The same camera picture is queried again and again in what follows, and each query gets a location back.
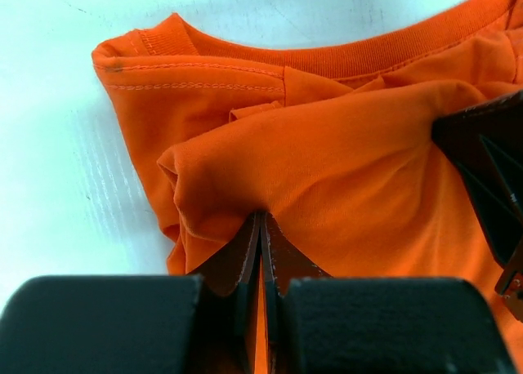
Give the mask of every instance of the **clothing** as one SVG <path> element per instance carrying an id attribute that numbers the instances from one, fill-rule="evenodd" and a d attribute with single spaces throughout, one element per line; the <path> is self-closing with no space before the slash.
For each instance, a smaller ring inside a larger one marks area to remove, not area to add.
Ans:
<path id="1" fill-rule="evenodd" d="M 171 274 L 196 268 L 264 209 L 335 277 L 469 280 L 523 369 L 523 324 L 494 293 L 501 269 L 431 142 L 438 117 L 523 87 L 522 25 L 523 0 L 469 0 L 369 40 L 270 51 L 175 14 L 92 58 L 159 226 L 177 243 Z"/>

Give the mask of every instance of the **orange t-shirt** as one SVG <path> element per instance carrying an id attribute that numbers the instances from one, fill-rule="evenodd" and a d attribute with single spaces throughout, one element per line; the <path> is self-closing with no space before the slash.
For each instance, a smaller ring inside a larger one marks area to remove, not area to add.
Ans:
<path id="1" fill-rule="evenodd" d="M 469 280 L 523 369 L 523 324 L 494 292 L 501 269 L 431 142 L 438 117 L 523 87 L 522 26 L 523 0 L 469 0 L 369 40 L 271 51 L 172 15 L 92 57 L 176 242 L 171 274 L 193 270 L 264 209 L 335 277 Z"/>

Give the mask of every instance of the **stitching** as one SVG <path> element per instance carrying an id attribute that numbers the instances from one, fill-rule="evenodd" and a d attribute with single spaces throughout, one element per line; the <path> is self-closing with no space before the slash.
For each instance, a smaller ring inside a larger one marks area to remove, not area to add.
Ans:
<path id="1" fill-rule="evenodd" d="M 119 84 L 106 84 L 108 88 L 115 90 L 126 90 L 126 91 L 142 91 L 142 90 L 160 90 L 169 88 L 212 88 L 212 89 L 225 89 L 225 90 L 236 90 L 236 91 L 267 91 L 267 92 L 278 92 L 283 93 L 283 88 L 278 87 L 259 87 L 259 86 L 248 86 L 245 84 L 225 84 L 225 83 L 210 83 L 210 82 L 172 82 L 166 84 L 147 84 L 137 86 L 124 86 Z"/>
<path id="2" fill-rule="evenodd" d="M 105 67 L 101 65 L 93 65 L 97 69 L 111 69 L 110 67 Z M 270 72 L 268 70 L 263 69 L 256 69 L 256 68 L 247 68 L 243 66 L 234 66 L 234 65 L 220 65 L 220 64 L 202 64 L 202 63 L 180 63 L 180 64 L 161 64 L 161 65 L 134 65 L 134 66 L 123 66 L 122 68 L 118 68 L 118 71 L 120 70 L 135 70 L 135 69 L 161 69 L 161 68 L 182 68 L 182 67 L 201 67 L 201 68 L 217 68 L 217 69 L 233 69 L 233 70 L 241 70 L 243 72 L 252 72 L 252 73 L 260 73 L 260 74 L 266 74 L 268 76 L 271 76 L 273 78 L 284 78 L 281 74 L 278 74 L 276 72 Z"/>
<path id="3" fill-rule="evenodd" d="M 475 31 L 474 33 L 471 33 L 470 35 L 467 35 L 461 39 L 459 39 L 458 41 L 456 42 L 452 42 L 446 46 L 443 46 L 443 47 L 439 47 L 435 50 L 432 50 L 432 51 L 429 51 L 429 52 L 426 52 L 426 53 L 423 53 L 421 54 L 420 56 L 415 56 L 413 58 L 410 58 L 406 61 L 402 61 L 400 62 L 399 64 L 396 64 L 396 65 L 392 65 L 391 67 L 389 68 L 386 68 L 386 69 L 382 69 L 382 70 L 379 70 L 377 72 L 373 72 L 373 73 L 366 73 L 366 74 L 362 74 L 360 76 L 352 76 L 352 77 L 349 77 L 349 78 L 335 78 L 334 80 L 337 81 L 337 82 L 340 82 L 340 83 L 351 83 L 351 82 L 358 82 L 358 81 L 364 81 L 364 80 L 367 80 L 367 79 L 370 79 L 370 78 L 376 78 L 382 74 L 385 74 L 385 73 L 390 73 L 390 72 L 394 72 L 395 70 L 398 70 L 398 69 L 401 69 L 401 68 L 404 68 L 405 66 L 407 65 L 410 65 L 412 64 L 413 62 L 416 62 L 418 60 L 422 60 L 423 58 L 426 58 L 428 56 L 432 56 L 433 54 L 437 54 L 437 53 L 441 53 L 445 50 L 448 50 L 448 49 L 451 49 L 452 47 L 456 47 L 457 45 L 459 45 L 460 43 L 463 43 L 465 42 L 466 40 L 470 39 L 470 38 L 473 38 L 475 35 L 477 35 L 478 33 L 482 32 L 482 31 L 485 31 L 487 29 L 490 29 L 490 28 L 493 28 L 495 25 L 497 25 L 498 23 L 502 23 L 502 20 L 504 20 L 505 16 L 507 15 L 507 13 L 509 11 L 511 11 L 513 8 L 514 8 L 515 4 L 508 8 L 508 11 L 503 13 L 498 19 L 496 19 L 495 21 L 493 21 L 492 23 L 486 25 L 485 27 L 483 27 L 482 29 L 478 29 L 477 31 Z"/>
<path id="4" fill-rule="evenodd" d="M 140 33 L 141 40 L 145 40 L 145 44 L 149 47 L 150 52 L 153 53 L 154 56 L 157 56 L 158 53 L 154 50 L 153 45 L 151 45 L 149 37 L 145 35 L 144 33 Z"/>
<path id="5" fill-rule="evenodd" d="M 127 34 L 127 39 L 129 39 L 129 42 L 131 43 L 131 46 L 134 49 L 136 55 L 139 56 L 140 53 L 138 52 L 138 49 L 136 49 L 136 46 L 135 46 L 134 42 L 132 41 L 131 35 Z"/>

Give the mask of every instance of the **white table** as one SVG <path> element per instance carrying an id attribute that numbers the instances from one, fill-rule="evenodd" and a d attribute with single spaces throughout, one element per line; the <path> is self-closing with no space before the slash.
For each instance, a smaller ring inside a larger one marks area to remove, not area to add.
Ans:
<path id="1" fill-rule="evenodd" d="M 43 274 L 163 274 L 156 225 L 90 53 L 172 11 L 258 47 L 390 32 L 463 0 L 0 0 L 0 309 Z"/>

